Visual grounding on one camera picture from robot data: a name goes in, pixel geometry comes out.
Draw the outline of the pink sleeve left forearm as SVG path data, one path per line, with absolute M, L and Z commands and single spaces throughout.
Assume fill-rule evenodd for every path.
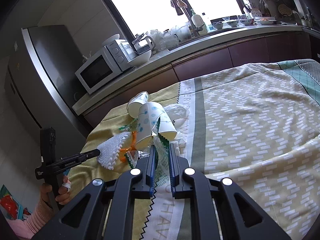
M 31 239 L 53 216 L 52 208 L 40 198 L 34 212 L 26 220 L 5 220 L 19 239 Z

